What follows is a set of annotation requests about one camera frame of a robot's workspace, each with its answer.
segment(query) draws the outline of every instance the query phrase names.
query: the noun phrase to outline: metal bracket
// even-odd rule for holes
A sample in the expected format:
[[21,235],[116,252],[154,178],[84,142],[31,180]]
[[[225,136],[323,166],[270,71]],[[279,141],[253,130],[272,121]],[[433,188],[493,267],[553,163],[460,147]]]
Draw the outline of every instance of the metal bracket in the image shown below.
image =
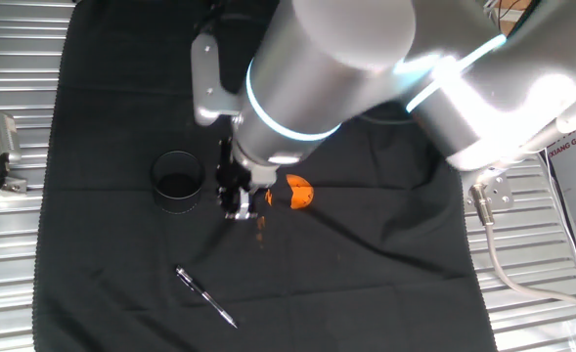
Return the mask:
[[26,195],[26,179],[8,177],[2,191],[11,192],[13,196]]
[[[513,195],[507,176],[502,173],[484,181],[485,195],[492,210],[506,210],[513,208]],[[464,192],[464,211],[474,212],[474,200],[468,192]]]
[[218,43],[201,33],[192,43],[192,88],[197,124],[208,126],[220,115],[240,114],[238,96],[227,92],[220,83]]
[[22,158],[16,121],[10,114],[0,111],[0,157],[3,154],[7,155],[10,164],[20,162]]
[[256,218],[257,213],[253,211],[252,203],[252,195],[243,189],[240,189],[240,207],[238,208],[238,212],[236,213],[227,213],[225,215],[226,219],[232,220],[248,220],[251,218]]

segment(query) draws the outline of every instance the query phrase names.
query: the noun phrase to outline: metal connector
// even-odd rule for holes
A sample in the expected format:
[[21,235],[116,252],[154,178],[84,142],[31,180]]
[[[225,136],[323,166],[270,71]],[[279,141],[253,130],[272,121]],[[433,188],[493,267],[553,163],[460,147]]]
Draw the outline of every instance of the metal connector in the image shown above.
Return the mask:
[[485,194],[485,186],[476,184],[470,188],[470,194],[474,200],[474,206],[479,214],[479,219],[483,226],[494,225],[494,214],[492,214],[492,207]]
[[21,142],[18,139],[14,117],[0,111],[0,159],[4,154],[8,166],[19,163],[22,158]]

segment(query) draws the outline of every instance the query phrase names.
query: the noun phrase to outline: silver pen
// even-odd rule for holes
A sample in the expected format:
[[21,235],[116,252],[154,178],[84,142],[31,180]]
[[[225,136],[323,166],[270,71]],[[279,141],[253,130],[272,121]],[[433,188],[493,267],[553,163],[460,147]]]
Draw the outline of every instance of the silver pen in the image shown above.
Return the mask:
[[190,276],[190,274],[186,273],[185,270],[183,270],[182,267],[177,266],[176,269],[177,272],[177,276],[179,277],[179,279],[181,279],[181,281],[187,285],[192,291],[200,294],[202,296],[202,298],[204,298],[207,302],[209,302],[209,304],[211,304],[211,306],[218,311],[218,313],[220,313],[220,315],[222,316],[222,318],[224,318],[227,323],[231,324],[231,326],[233,326],[234,328],[238,328],[238,325],[236,324],[236,321],[231,318],[231,316],[229,315],[229,313],[227,313],[227,311],[225,311],[219,304],[218,302],[216,302],[215,300],[213,300],[213,298],[211,298],[211,296],[209,295],[209,293],[207,293],[204,288],[202,288],[199,284],[195,283],[194,279],[192,279],[192,277]]

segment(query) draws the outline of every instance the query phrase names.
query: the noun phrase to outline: black cup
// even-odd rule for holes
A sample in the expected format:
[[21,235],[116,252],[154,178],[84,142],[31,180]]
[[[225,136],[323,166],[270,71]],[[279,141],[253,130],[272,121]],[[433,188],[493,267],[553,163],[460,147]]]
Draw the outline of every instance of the black cup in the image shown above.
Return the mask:
[[204,168],[192,154],[166,153],[151,170],[155,203],[171,214],[186,213],[199,202],[204,179]]

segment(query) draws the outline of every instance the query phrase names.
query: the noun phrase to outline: black fabric mat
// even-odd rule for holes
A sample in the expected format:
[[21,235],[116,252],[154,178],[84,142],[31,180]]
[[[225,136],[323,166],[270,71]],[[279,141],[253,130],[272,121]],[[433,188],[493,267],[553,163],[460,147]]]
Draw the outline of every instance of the black fabric mat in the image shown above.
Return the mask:
[[[234,11],[269,19],[274,5]],[[189,51],[202,14],[192,0],[76,7],[40,223],[37,351],[494,351],[459,176],[415,125],[345,123],[281,170],[262,230],[223,219],[212,175],[229,128],[192,116]],[[227,88],[240,87],[264,29],[220,27]],[[151,195],[151,164],[171,150],[196,155],[208,175],[185,215]],[[313,185],[309,207],[289,207],[286,174]],[[238,330],[175,277],[176,264]]]

